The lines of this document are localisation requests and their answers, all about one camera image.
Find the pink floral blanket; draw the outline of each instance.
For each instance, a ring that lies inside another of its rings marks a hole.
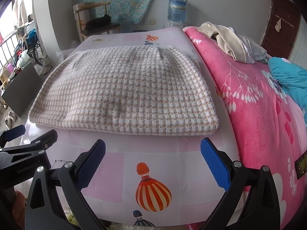
[[[297,180],[294,162],[307,149],[303,112],[273,79],[265,64],[246,64],[226,55],[214,40],[184,29],[202,56],[223,99],[246,167],[270,167],[277,188],[281,229],[299,208],[307,175]]]

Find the plastic bag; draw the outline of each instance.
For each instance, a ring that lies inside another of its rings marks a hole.
[[[28,55],[28,50],[25,50],[19,55],[19,59],[17,61],[17,67],[24,69],[25,66],[30,62],[31,60],[30,60],[30,56]]]
[[[59,64],[62,63],[67,57],[80,45],[79,42],[73,41],[70,49],[60,50],[56,52],[56,56],[59,59]]]

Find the blue gripper pad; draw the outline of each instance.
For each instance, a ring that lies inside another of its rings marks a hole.
[[[217,185],[227,191],[231,185],[229,170],[207,139],[201,141],[201,154],[213,174]]]
[[[104,141],[97,140],[94,146],[89,150],[89,155],[86,160],[82,163],[76,174],[77,182],[76,187],[79,191],[86,188],[92,180],[96,170],[98,169],[101,160],[106,153],[106,145]]]
[[[5,140],[12,141],[15,138],[22,136],[26,132],[26,128],[23,125],[19,125],[5,132]]]

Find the brown door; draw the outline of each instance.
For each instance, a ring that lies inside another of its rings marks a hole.
[[[278,28],[277,23],[281,27],[279,32],[275,28]],[[287,59],[294,45],[299,24],[300,11],[293,2],[273,0],[270,20],[261,46],[272,57]]]

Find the wooden chair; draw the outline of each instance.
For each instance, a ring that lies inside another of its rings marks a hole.
[[[107,34],[110,34],[111,30],[117,30],[118,33],[120,32],[120,29],[119,29],[120,24],[114,23],[114,22],[111,22],[107,25],[101,26],[101,27],[99,27],[95,30],[87,30],[87,29],[82,30],[79,12],[84,11],[84,10],[88,10],[88,9],[92,9],[92,8],[96,8],[96,7],[100,7],[100,6],[104,6],[104,13],[107,14],[106,6],[109,5],[109,4],[110,4],[110,2],[90,3],[90,4],[87,4],[84,7],[80,8],[80,9],[78,9],[74,12],[74,14],[77,14],[77,16],[78,16],[78,24],[79,24],[79,28],[80,28],[80,34],[81,34],[83,39],[86,39],[86,38],[90,37],[91,35],[102,34],[102,33],[105,33],[105,32],[107,32]]]

